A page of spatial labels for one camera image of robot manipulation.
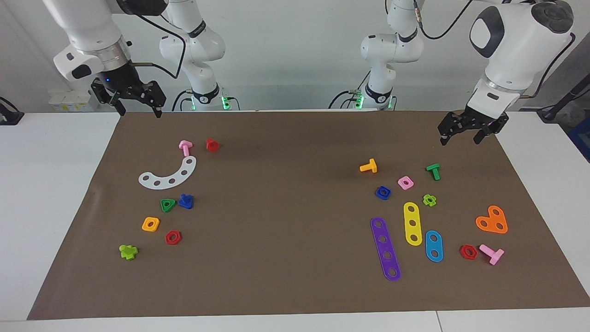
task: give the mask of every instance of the plastic toy piece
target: plastic toy piece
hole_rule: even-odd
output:
[[[432,195],[426,194],[426,195],[424,195],[423,198],[424,198],[424,200],[423,200],[424,205],[426,205],[426,206],[433,207],[437,204],[437,198]]]
[[[472,245],[462,245],[459,252],[461,253],[461,256],[463,256],[464,259],[469,259],[470,261],[473,261],[475,258],[477,258],[477,250]]]
[[[160,226],[160,219],[154,217],[147,217],[143,221],[142,229],[146,232],[155,232]]]
[[[389,237],[385,220],[379,217],[371,219],[371,230],[373,231],[373,238],[375,239],[375,245],[377,246],[377,252],[379,253],[383,275],[385,275],[385,278],[389,281],[399,280],[402,276],[402,272],[399,269],[398,259],[395,256],[394,244]]]
[[[412,246],[422,244],[422,226],[420,226],[420,210],[415,203],[404,204],[404,225],[406,241]]]
[[[145,172],[139,176],[139,183],[142,186],[153,190],[164,190],[174,188],[188,179],[196,167],[196,158],[193,156],[185,157],[182,165],[176,173],[167,177],[157,177],[152,172]]]
[[[440,181],[441,175],[438,172],[438,169],[441,168],[440,164],[432,164],[426,168],[427,171],[432,172],[432,176],[434,177],[434,181]]]
[[[387,199],[389,199],[389,196],[391,195],[391,189],[389,189],[388,187],[380,186],[375,192],[375,195],[381,198],[382,200],[387,201]]]
[[[182,240],[181,233],[177,230],[171,230],[166,234],[166,243],[169,245],[177,245]]]
[[[476,219],[476,225],[479,229],[499,234],[508,233],[508,223],[506,222],[506,216],[501,208],[492,205],[487,209],[489,217],[478,217]]]
[[[495,265],[502,255],[504,255],[504,250],[498,249],[498,251],[493,251],[490,247],[486,245],[481,245],[480,250],[490,257],[490,264]]]
[[[170,210],[172,210],[172,208],[176,205],[176,201],[175,200],[170,200],[170,199],[163,199],[160,201],[160,207],[162,208],[162,211],[165,213],[170,212]]]
[[[180,144],[178,144],[178,148],[182,150],[185,157],[188,157],[191,155],[188,152],[188,149],[192,148],[192,143],[189,141],[181,141]]]
[[[137,255],[138,250],[134,246],[126,246],[120,245],[119,251],[121,252],[121,258],[125,258],[128,261],[135,259],[135,255]]]
[[[190,210],[192,209],[193,198],[192,195],[181,194],[181,199],[178,201],[178,205],[183,208]]]
[[[426,257],[435,263],[444,258],[443,237],[435,230],[426,233]]]
[[[414,186],[414,182],[409,177],[402,177],[398,180],[398,184],[403,190],[408,190]]]
[[[205,140],[205,148],[209,152],[215,152],[219,150],[219,143],[212,138],[208,138]]]
[[[377,173],[377,163],[373,158],[369,159],[369,163],[360,167],[361,172],[372,171]]]

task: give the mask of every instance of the black cable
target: black cable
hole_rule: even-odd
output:
[[[345,101],[343,101],[343,102],[342,102],[342,105],[340,105],[340,108],[341,108],[341,109],[342,109],[342,108],[344,108],[344,104],[345,104],[346,102],[348,102],[348,105],[350,105],[350,103],[351,103],[351,102],[355,102],[355,101],[356,101],[356,98],[350,98],[350,99],[346,99]]]
[[[168,29],[166,29],[166,28],[164,28],[164,27],[161,27],[160,25],[158,25],[158,24],[155,24],[154,22],[150,21],[149,19],[147,19],[147,18],[145,18],[145,17],[143,17],[143,16],[141,16],[141,15],[135,14],[135,16],[137,16],[137,17],[141,18],[142,20],[146,21],[146,22],[147,22],[147,23],[149,23],[150,25],[152,25],[152,26],[154,26],[154,27],[156,27],[156,28],[158,28],[158,29],[160,29],[160,30],[162,30],[162,31],[164,31],[164,32],[166,32],[166,33],[168,33],[168,34],[171,34],[171,35],[173,35],[173,36],[176,36],[177,38],[179,38],[179,39],[181,40],[181,42],[182,42],[182,54],[181,54],[181,59],[180,59],[180,61],[178,61],[178,69],[176,69],[176,75],[173,75],[171,72],[169,72],[167,69],[164,69],[164,68],[163,68],[162,66],[160,66],[160,65],[157,65],[157,64],[152,64],[152,67],[156,67],[156,68],[158,68],[158,69],[161,69],[161,70],[163,70],[163,71],[164,71],[166,74],[168,74],[168,75],[172,76],[172,78],[173,78],[173,79],[177,79],[177,78],[178,78],[178,75],[180,75],[180,73],[181,73],[182,62],[184,61],[184,55],[185,55],[185,53],[186,53],[186,41],[185,41],[185,40],[184,40],[184,38],[182,38],[182,37],[181,37],[179,34],[177,34],[177,33],[175,33],[175,32],[172,32],[172,31],[170,31],[170,30],[168,30]]]
[[[178,103],[178,99],[181,98],[182,95],[184,95],[185,93],[190,93],[187,92],[186,90],[183,90],[182,92],[180,92],[177,96],[176,99],[174,99],[174,104],[172,104],[172,111],[174,112],[174,109],[176,108],[176,104]]]
[[[570,46],[573,44],[573,42],[576,41],[576,34],[574,34],[572,32],[569,35],[572,37],[572,40],[570,40],[569,44],[566,45],[566,47],[563,50],[561,50],[561,52],[559,52],[559,54],[553,59],[553,61],[551,61],[551,63],[549,64],[549,67],[547,67],[547,69],[545,70],[545,73],[543,74],[543,77],[541,77],[541,81],[539,81],[539,85],[538,85],[537,90],[535,91],[535,93],[533,93],[530,96],[521,96],[519,99],[531,99],[531,98],[535,98],[539,94],[539,91],[541,90],[541,87],[543,86],[543,83],[545,83],[545,78],[547,78],[547,74],[549,74],[549,71],[551,70],[551,67],[553,67],[553,65],[565,53],[565,51],[567,51],[568,48],[570,48]]]
[[[20,111],[18,110],[18,108],[17,108],[16,106],[14,106],[14,104],[13,104],[13,103],[11,103],[10,101],[8,101],[8,99],[6,99],[6,98],[4,98],[4,97],[0,97],[0,100],[1,100],[1,101],[3,101],[3,102],[5,102],[5,103],[6,103],[8,106],[10,106],[10,107],[14,108],[14,110],[15,110],[15,111],[17,111],[17,112],[20,112]]]
[[[328,108],[329,109],[332,108],[332,105],[334,105],[334,103],[336,102],[336,100],[338,98],[340,98],[340,96],[345,95],[347,93],[350,94],[350,95],[352,95],[352,93],[350,93],[350,91],[342,91],[342,92],[340,92],[336,97],[334,97],[334,99],[332,99],[332,102],[330,103],[330,106],[328,106]]]
[[[189,101],[189,102],[191,102],[191,101],[192,101],[192,99],[191,99],[191,98],[184,98],[184,99],[182,99],[182,101],[181,101],[181,112],[182,112],[182,103],[183,103],[183,102],[186,102],[186,101]]]
[[[465,13],[465,11],[469,7],[469,5],[471,5],[472,2],[473,2],[473,0],[469,0],[469,2],[467,3],[467,5],[465,5],[465,7],[463,7],[463,10],[459,13],[459,15],[457,15],[457,17],[455,18],[455,20],[453,21],[453,23],[451,23],[451,25],[449,26],[449,28],[443,34],[441,34],[440,36],[437,36],[437,37],[429,36],[426,33],[426,31],[424,31],[424,26],[422,24],[422,21],[421,20],[418,20],[418,25],[420,26],[420,30],[422,30],[422,33],[428,39],[437,40],[437,39],[443,38],[449,31],[451,31],[451,29],[455,26],[455,24],[457,23],[457,21],[459,21],[459,19],[461,18],[461,16],[463,16],[463,13]],[[417,0],[414,0],[414,8],[416,8],[418,10],[418,13],[420,12],[420,9],[418,8],[418,2],[417,2]]]
[[[367,77],[369,77],[369,74],[371,73],[371,71],[369,70],[367,72],[367,75],[365,75],[365,78],[363,79],[363,81],[359,84],[359,87],[356,88],[356,90],[360,90],[360,87],[363,86],[363,83],[367,80]]]

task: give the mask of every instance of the plastic strip with holes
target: plastic strip with holes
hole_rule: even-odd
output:
[[[164,190],[174,188],[188,179],[196,167],[196,158],[193,156],[185,157],[182,160],[181,167],[176,173],[167,177],[157,177],[152,172],[145,172],[139,176],[139,183],[142,186],[153,190]]]

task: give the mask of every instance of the table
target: table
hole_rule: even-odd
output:
[[[498,139],[588,292],[590,165],[557,125],[533,113],[510,117]],[[590,325],[590,308],[23,321],[118,118],[28,114],[16,127],[0,128],[0,331],[582,331]]]

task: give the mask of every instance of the red hexagonal nut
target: red hexagonal nut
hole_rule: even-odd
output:
[[[461,252],[461,256],[463,256],[464,259],[469,259],[472,261],[477,258],[477,250],[472,245],[463,245],[459,251]]]
[[[181,233],[177,230],[171,230],[166,234],[166,243],[169,245],[176,245],[182,240]]]
[[[209,152],[215,152],[219,150],[219,143],[212,138],[208,138],[205,140],[205,148]]]

